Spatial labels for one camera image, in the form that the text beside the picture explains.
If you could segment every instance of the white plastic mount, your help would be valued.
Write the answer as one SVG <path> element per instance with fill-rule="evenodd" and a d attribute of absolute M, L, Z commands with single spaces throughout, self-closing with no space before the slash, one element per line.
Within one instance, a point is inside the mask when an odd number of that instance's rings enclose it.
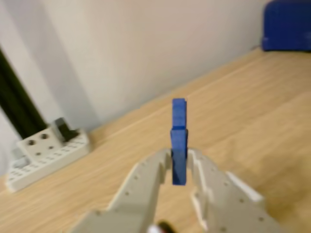
<path fill-rule="evenodd" d="M 91 148 L 87 134 L 82 130 L 79 130 L 79 133 L 74 139 L 62 144 L 54 135 L 53 130 L 47 128 L 30 138 L 20 141 L 18 146 L 29 158 L 30 162 L 25 166 L 17 166 L 16 161 L 10 163 L 6 177 L 7 188 L 11 192 L 19 191 L 89 154 Z M 48 135 L 48 137 L 41 140 L 43 134 Z M 35 141 L 35 144 L 28 145 L 27 142 L 30 140 Z"/>
<path fill-rule="evenodd" d="M 105 211 L 88 213 L 70 233 L 145 233 L 152 225 L 160 184 L 171 168 L 171 150 L 136 164 Z M 283 233 L 263 208 L 264 199 L 231 173 L 220 171 L 199 150 L 188 150 L 188 168 L 197 187 L 194 205 L 211 233 Z"/>

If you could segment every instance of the mounting hole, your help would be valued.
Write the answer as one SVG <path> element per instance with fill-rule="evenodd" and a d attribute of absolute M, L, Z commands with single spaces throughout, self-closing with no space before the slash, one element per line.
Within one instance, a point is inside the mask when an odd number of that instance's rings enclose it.
<path fill-rule="evenodd" d="M 29 146 L 33 146 L 34 144 L 35 144 L 35 141 L 34 141 L 34 140 L 29 140 L 29 141 L 28 141 L 28 145 L 29 145 Z"/>
<path fill-rule="evenodd" d="M 47 138 L 49 138 L 49 136 L 46 133 L 41 135 L 41 139 L 47 139 Z"/>

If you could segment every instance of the wooden tabletop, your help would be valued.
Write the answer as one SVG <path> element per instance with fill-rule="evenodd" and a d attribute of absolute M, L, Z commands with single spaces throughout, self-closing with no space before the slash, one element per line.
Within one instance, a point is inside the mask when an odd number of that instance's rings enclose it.
<path fill-rule="evenodd" d="M 176 97 L 188 99 L 189 146 L 262 193 L 285 229 L 310 233 L 311 54 L 260 50 L 92 132 L 85 158 L 22 191 L 0 192 L 0 232 L 66 232 L 87 211 L 104 209 L 136 162 L 170 147 Z M 172 186 L 168 174 L 155 220 L 202 232 L 192 188 L 190 179 Z"/>

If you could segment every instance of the blue block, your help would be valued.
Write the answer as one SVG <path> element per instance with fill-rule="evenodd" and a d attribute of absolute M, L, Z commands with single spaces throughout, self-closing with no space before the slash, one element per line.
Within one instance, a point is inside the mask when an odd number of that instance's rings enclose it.
<path fill-rule="evenodd" d="M 185 185 L 188 152 L 187 102 L 185 99 L 173 99 L 171 142 L 173 185 Z"/>
<path fill-rule="evenodd" d="M 171 130 L 173 185 L 187 182 L 188 130 Z"/>
<path fill-rule="evenodd" d="M 186 129 L 187 102 L 185 99 L 173 99 L 173 129 Z"/>

